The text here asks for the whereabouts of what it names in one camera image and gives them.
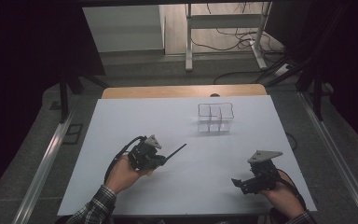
transparent container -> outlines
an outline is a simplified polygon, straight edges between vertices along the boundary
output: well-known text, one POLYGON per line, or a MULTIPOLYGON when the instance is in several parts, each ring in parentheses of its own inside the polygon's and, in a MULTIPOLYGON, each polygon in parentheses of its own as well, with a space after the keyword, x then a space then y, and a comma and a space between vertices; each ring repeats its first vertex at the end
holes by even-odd
POLYGON ((234 119, 231 103, 199 104, 199 132, 229 132, 234 119))

cable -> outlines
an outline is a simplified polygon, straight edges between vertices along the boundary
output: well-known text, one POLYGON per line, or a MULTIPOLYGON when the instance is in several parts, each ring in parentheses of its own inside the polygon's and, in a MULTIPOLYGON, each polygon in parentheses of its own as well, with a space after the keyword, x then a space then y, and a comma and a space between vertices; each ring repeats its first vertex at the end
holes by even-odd
POLYGON ((280 60, 278 60, 276 63, 274 63, 272 66, 270 66, 266 72, 264 72, 260 77, 258 77, 256 80, 254 80, 251 83, 253 83, 253 84, 258 83, 260 80, 268 77, 271 74, 271 70, 276 69, 279 64, 288 61, 289 58, 290 57, 288 55, 284 55, 283 57, 280 58, 280 60))
POLYGON ((262 34, 262 35, 268 37, 268 48, 269 48, 270 51, 272 51, 272 52, 280 52, 280 51, 275 50, 275 49, 273 49, 273 48, 271 47, 271 45, 270 45, 270 43, 271 43, 271 36, 270 36, 270 35, 265 35, 265 34, 262 34))
POLYGON ((270 173, 268 173, 268 172, 265 172, 265 171, 263 171, 263 170, 260 170, 260 169, 254 169, 254 170, 256 170, 256 171, 258 171, 258 172, 260 172, 260 173, 262 173, 262 174, 264 174, 264 175, 267 175, 267 176, 271 177, 272 179, 274 179, 274 180, 277 181, 277 182, 283 183, 287 188, 290 189, 290 191, 292 191, 292 193, 295 195, 295 197, 296 197, 296 198, 298 199, 298 201, 301 203, 301 205, 302 205, 302 207, 304 208, 304 210, 307 210, 307 206, 306 206, 306 204, 305 204, 304 198, 302 197, 302 195, 300 194, 300 192, 298 192, 298 189, 297 189, 297 187, 296 187, 295 182, 293 182, 293 180, 290 178, 290 176, 289 176, 285 171, 280 170, 280 169, 276 169, 277 171, 281 171, 281 172, 283 172, 284 174, 286 174, 287 177, 289 177, 289 180, 290 180, 293 184, 289 183, 288 181, 284 180, 284 179, 281 178, 281 177, 277 177, 277 176, 272 175, 272 174, 270 174, 270 173))
POLYGON ((241 5, 241 3, 238 3, 237 7, 234 9, 233 12, 237 11, 237 9, 240 7, 240 5, 241 5))
POLYGON ((285 52, 265 52, 265 51, 262 51, 262 55, 263 55, 263 59, 270 62, 270 63, 276 63, 277 61, 272 61, 271 59, 269 59, 267 57, 267 55, 286 55, 285 52))
POLYGON ((209 14, 212 15, 211 9, 209 8, 209 3, 206 4, 206 7, 208 8, 209 14))
POLYGON ((298 142, 297 142, 297 140, 295 139, 295 137, 292 136, 290 133, 287 133, 287 132, 284 132, 284 133, 286 133, 287 136, 291 137, 292 140, 295 142, 295 145, 292 147, 292 150, 296 150, 297 147, 298 147, 298 142))
POLYGON ((230 76, 230 75, 235 75, 235 74, 246 74, 246 73, 259 73, 261 71, 254 71, 254 72, 230 72, 230 73, 225 73, 223 75, 220 75, 218 77, 216 77, 214 80, 213 80, 213 84, 216 85, 216 81, 217 79, 221 78, 221 77, 226 77, 226 76, 230 76))
POLYGON ((195 45, 197 45, 197 46, 205 47, 205 48, 208 48, 208 49, 220 50, 220 51, 235 49, 241 42, 246 41, 246 40, 248 40, 248 39, 244 39, 244 40, 238 42, 238 43, 237 43, 236 45, 234 45, 233 47, 230 47, 230 48, 228 48, 228 49, 217 49, 217 48, 214 48, 214 47, 211 47, 211 46, 208 46, 208 45, 198 44, 198 43, 194 42, 193 38, 191 38, 191 42, 193 42, 193 44, 195 44, 195 45))
POLYGON ((138 136, 134 139, 132 139, 126 146, 124 146, 119 152, 118 154, 113 158, 112 162, 110 162, 109 167, 106 170, 104 179, 103 179, 103 183, 106 183, 107 178, 110 175, 110 172, 112 171, 113 167, 116 165, 116 162, 118 161, 118 159, 120 159, 120 157, 124 154, 124 152, 127 151, 127 149, 130 147, 130 145, 132 145, 134 142, 136 142, 137 140, 145 140, 146 136, 138 136))

white table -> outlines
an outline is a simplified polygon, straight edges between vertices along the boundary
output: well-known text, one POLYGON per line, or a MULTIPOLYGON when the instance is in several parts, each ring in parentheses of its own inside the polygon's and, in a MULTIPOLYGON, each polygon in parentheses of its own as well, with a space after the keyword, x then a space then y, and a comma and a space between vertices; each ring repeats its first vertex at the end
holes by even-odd
POLYGON ((155 134, 168 156, 187 146, 118 195, 114 215, 196 216, 266 214, 269 202, 244 196, 231 178, 253 177, 247 159, 256 150, 281 151, 277 168, 295 181, 310 211, 316 211, 274 105, 267 95, 149 99, 102 99, 98 102, 73 176, 59 211, 72 215, 103 183, 111 160, 130 140, 155 134), (228 133, 199 133, 198 104, 232 103, 228 133))

plaid sleeve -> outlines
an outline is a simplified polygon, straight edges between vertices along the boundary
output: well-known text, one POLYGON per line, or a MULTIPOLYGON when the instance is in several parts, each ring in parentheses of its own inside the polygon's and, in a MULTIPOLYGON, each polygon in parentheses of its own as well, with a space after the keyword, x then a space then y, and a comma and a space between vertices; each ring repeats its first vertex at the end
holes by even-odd
POLYGON ((286 222, 286 224, 316 224, 316 221, 315 219, 313 219, 312 215, 310 214, 310 211, 307 211, 301 216, 286 222))
POLYGON ((89 203, 71 216, 66 223, 102 223, 115 209, 116 194, 107 186, 101 185, 89 203))

wall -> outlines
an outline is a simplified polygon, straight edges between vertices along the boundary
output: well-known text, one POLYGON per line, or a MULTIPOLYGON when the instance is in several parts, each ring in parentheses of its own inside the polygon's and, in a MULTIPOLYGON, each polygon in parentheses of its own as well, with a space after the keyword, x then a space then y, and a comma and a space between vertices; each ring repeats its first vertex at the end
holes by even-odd
POLYGON ((164 49, 159 6, 84 7, 99 52, 164 49))

